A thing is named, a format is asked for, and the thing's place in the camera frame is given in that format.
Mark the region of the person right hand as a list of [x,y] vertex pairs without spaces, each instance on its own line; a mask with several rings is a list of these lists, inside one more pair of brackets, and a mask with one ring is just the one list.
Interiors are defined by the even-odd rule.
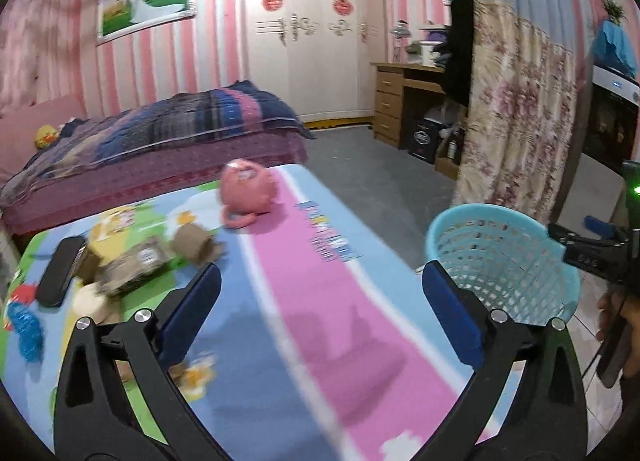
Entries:
[[610,290],[598,307],[601,347],[597,376],[610,389],[621,375],[631,379],[639,373],[639,299],[622,290]]

